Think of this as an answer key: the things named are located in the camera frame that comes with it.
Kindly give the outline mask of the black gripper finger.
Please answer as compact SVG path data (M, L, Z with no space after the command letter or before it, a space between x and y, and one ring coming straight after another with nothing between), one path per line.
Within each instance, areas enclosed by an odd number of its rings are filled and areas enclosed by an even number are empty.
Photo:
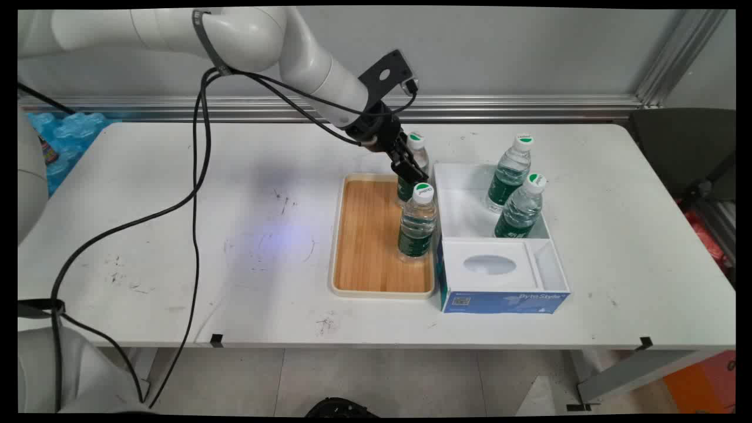
M429 158L422 136L402 136L402 180L405 182L427 182L429 180Z
M421 167L410 153L391 153L391 169L408 184L421 182Z

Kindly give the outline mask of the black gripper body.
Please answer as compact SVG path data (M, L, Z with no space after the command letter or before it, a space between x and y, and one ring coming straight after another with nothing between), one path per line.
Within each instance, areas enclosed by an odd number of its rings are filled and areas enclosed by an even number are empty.
M359 143L370 152L402 155L405 137L400 119L387 105L373 105L359 117Z

